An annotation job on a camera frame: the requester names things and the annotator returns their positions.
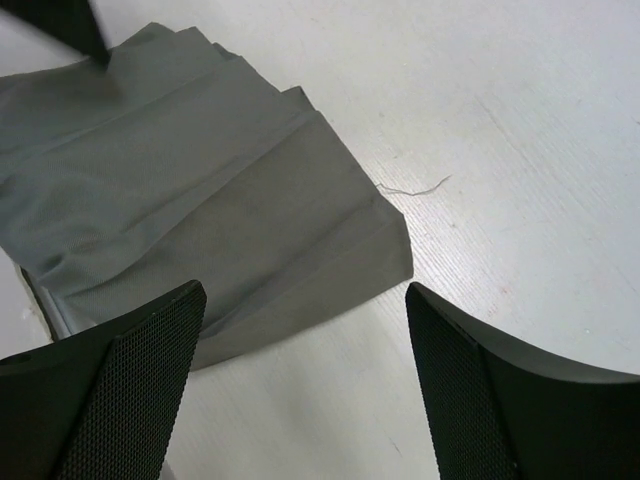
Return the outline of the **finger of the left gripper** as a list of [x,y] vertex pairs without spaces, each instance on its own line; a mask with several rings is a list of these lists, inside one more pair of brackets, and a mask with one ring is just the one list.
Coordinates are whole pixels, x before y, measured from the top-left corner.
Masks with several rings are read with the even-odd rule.
[[87,0],[1,0],[1,10],[66,47],[108,64],[111,53]]

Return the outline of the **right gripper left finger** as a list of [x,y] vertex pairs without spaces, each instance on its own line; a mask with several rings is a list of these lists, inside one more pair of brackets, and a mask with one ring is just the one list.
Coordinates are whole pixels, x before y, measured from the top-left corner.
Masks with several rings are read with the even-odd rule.
[[160,478],[206,301],[192,280],[3,359],[2,478]]

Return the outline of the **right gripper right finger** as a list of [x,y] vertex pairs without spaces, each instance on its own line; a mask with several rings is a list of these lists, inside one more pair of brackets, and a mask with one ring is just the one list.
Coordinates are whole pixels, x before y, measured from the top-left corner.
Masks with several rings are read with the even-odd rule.
[[443,479],[635,479],[639,379],[540,349],[419,283],[406,310]]

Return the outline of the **grey pleated skirt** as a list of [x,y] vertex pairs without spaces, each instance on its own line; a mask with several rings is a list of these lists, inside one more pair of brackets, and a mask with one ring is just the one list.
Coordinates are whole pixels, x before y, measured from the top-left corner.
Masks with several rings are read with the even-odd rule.
[[76,332],[199,281],[198,369],[413,274],[404,216],[302,88],[158,23],[106,71],[2,78],[1,247]]

